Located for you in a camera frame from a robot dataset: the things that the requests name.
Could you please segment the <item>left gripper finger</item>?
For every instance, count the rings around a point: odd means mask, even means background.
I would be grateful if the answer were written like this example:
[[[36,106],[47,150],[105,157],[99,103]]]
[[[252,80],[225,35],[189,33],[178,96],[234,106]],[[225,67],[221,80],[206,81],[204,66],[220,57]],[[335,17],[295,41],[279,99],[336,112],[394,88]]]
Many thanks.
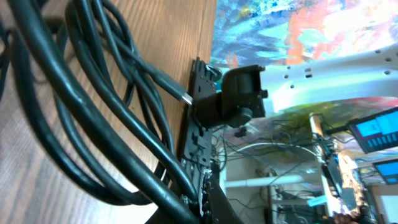
[[[210,172],[203,179],[202,211],[201,222],[204,224],[243,224]]]

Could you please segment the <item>black USB cable long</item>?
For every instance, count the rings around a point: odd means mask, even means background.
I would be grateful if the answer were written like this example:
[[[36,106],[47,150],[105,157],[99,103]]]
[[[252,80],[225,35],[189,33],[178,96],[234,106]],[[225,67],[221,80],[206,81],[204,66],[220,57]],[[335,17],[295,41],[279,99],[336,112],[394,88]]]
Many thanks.
[[[166,187],[117,135],[90,97],[75,79],[52,40],[38,6],[32,1],[9,1],[17,25],[11,62],[21,105],[25,115],[47,154],[79,187],[93,197],[111,205],[128,205],[125,196],[117,196],[84,173],[66,154],[46,122],[35,91],[30,70],[32,54],[74,118],[95,146],[143,192],[144,198],[175,223],[198,223],[199,219]]]

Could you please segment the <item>black USB cable short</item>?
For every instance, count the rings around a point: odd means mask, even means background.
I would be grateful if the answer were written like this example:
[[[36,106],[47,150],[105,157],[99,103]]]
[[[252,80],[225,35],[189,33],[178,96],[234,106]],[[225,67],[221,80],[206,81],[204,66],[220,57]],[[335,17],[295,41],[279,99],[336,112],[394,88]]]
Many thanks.
[[[32,2],[39,11],[44,5],[43,1]],[[177,159],[174,139],[158,92],[158,88],[163,88],[177,100],[191,103],[192,98],[186,89],[142,59],[126,21],[111,2],[70,1],[64,18],[41,16],[63,61],[69,67],[64,51],[66,44],[71,43],[81,68],[97,94],[120,122],[158,159],[156,169],[149,170],[184,205],[189,208],[197,206],[197,191]],[[36,62],[32,54],[29,55],[31,61]],[[112,193],[125,196],[128,205],[153,203],[144,198],[143,192],[95,146],[83,130],[83,125],[74,118],[53,87],[52,91],[64,131],[87,165],[87,170],[80,169]]]

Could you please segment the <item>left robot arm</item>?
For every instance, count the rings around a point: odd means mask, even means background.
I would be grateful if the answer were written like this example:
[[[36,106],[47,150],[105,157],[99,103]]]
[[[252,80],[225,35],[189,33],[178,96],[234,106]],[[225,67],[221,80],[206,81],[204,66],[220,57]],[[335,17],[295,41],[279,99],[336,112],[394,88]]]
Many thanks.
[[[232,69],[221,91],[195,101],[193,117],[206,128],[237,128],[294,106],[385,96],[397,97],[397,44],[289,65],[273,74],[259,65]]]

